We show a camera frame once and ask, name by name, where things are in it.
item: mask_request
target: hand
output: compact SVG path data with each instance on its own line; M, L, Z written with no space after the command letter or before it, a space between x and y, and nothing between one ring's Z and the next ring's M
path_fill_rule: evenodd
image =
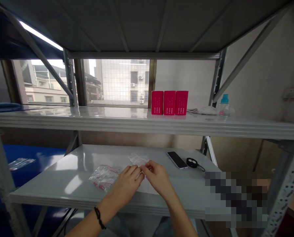
M166 202L176 196L166 169L162 165L150 160L145 166L141 166L140 168L153 188Z
M132 199L145 178L144 174L140 172L141 169L137 165L127 166L118 176L109 193L97 205L104 224Z

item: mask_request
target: plastic spray bottle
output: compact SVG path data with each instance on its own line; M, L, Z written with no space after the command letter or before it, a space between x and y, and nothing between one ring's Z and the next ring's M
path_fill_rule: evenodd
M218 105L217 115L221 115L221 116L230 115L229 114L230 105L228 104L228 102L229 102L228 94L224 94L220 104Z

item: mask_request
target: blue bottle cap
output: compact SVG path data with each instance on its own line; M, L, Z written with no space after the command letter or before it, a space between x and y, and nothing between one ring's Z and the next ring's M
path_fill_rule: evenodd
M220 102L221 104L228 104L229 100L228 100L228 94L224 94L222 101Z

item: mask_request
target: smartphone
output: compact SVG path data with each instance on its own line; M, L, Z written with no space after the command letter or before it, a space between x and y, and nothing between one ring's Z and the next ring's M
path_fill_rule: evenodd
M174 151L167 152L171 160L175 163L176 167L179 169L186 169L187 164L178 156Z

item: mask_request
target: metal shelving unit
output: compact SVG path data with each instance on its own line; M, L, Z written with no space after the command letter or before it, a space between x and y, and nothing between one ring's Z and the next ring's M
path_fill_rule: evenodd
M264 138L278 142L283 153L268 192L269 206L266 215L268 221L264 228L256 228L253 233L255 237L274 236L294 192L294 124L236 117L219 120L215 116L190 114L184 117L153 116L147 109L137 109L136 117L132 118L127 108L77 107L75 105L78 98L74 86L72 60L78 59L75 62L80 62L82 58L216 60L208 103L214 105L283 17L289 2L271 0L265 4L264 1L258 1L259 5L253 5L249 1L225 0L216 6L211 1L154 1L153 4L136 1L132 4L128 0L122 1L122 5L119 5L113 0L84 1L83 4L75 1L63 3L63 1L47 0L39 4L28 0L0 0L0 8L49 71L53 71L52 66L47 63L42 52L14 16L39 29L65 48L64 61L68 86L62 83L58 75L54 74L54 77L69 95L71 106L0 113L0 127L75 131L66 152L67 156L17 190L8 169L0 138L0 197L10 214L14 235L31 236L21 208L22 203L93 208L104 194L85 180L97 165L94 162L97 161L96 159L106 159L107 155L113 157L116 150L117 154L120 153L119 149L122 151L120 159L110 158L113 164L123 165L129 162L125 157L130 152L143 152L153 156L153 159L156 157L157 162L165 165L191 217L205 219L207 207L222 207L227 211L226 205L221 200L216 199L209 203L211 199L208 192L200 193L197 190L192 192L190 187L185 185L190 182L199 190L207 188L204 177L198 172L189 169L188 173L177 175L173 165L164 157L167 149L82 145L80 131L86 130L205 136L202 154L194 150L177 149L176 151L182 156L197 159L212 172L220 170L209 136ZM137 11L142 19L140 26L149 27L140 27L139 24L128 25L137 20L135 16ZM62 26L64 30L57 31L56 27L53 27L53 22L44 17L45 13L57 14L56 24ZM220 88L227 46L266 20L269 20L267 25ZM76 78L82 78L81 64L76 66L78 66L75 72ZM79 104L84 105L84 101L80 101L80 98L82 96L79 95ZM78 148L71 152L74 143ZM207 150L212 162L205 156ZM53 182L59 178L62 182ZM199 199L207 200L209 204L198 203ZM123 211L168 214L165 203L160 197L143 193L136 193ZM216 213L219 217L223 216L221 212ZM234 228L231 229L231 233L236 235Z

